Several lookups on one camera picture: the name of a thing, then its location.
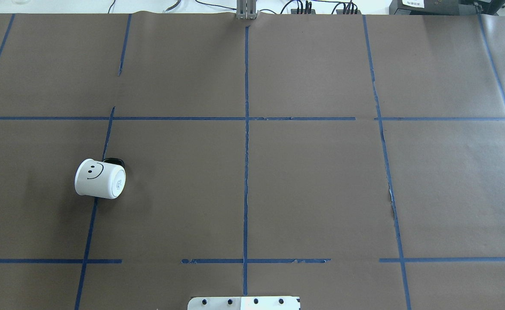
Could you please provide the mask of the black box device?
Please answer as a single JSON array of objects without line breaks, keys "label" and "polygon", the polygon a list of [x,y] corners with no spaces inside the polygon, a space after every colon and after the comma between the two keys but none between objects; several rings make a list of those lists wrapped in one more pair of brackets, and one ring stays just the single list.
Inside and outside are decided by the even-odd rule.
[{"label": "black box device", "polygon": [[393,0],[389,15],[495,15],[505,0]]}]

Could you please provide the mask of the black power strip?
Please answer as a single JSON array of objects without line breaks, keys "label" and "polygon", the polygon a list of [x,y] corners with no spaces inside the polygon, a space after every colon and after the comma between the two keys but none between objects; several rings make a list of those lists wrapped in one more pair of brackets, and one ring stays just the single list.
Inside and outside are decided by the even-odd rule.
[{"label": "black power strip", "polygon": [[352,0],[293,0],[296,9],[291,9],[290,14],[311,15],[361,15],[359,7]]}]

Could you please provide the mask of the aluminium frame post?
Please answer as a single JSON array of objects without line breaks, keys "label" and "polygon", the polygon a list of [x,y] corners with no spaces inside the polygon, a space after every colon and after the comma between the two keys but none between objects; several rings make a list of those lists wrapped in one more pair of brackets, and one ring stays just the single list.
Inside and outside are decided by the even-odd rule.
[{"label": "aluminium frame post", "polygon": [[236,18],[237,20],[253,20],[258,17],[256,0],[237,0]]}]

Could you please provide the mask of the white smiley mug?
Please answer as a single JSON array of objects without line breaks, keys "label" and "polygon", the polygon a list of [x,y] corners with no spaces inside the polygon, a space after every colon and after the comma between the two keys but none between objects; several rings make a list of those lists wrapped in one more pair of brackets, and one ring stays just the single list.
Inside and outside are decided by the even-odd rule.
[{"label": "white smiley mug", "polygon": [[84,160],[75,174],[75,192],[98,198],[115,199],[126,184],[125,163],[119,158]]}]

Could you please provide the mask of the white pedestal column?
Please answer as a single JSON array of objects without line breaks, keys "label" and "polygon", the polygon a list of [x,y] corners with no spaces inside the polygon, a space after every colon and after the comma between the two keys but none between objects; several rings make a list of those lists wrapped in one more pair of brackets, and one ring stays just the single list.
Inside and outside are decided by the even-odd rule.
[{"label": "white pedestal column", "polygon": [[191,298],[188,310],[300,310],[294,296],[230,296]]}]

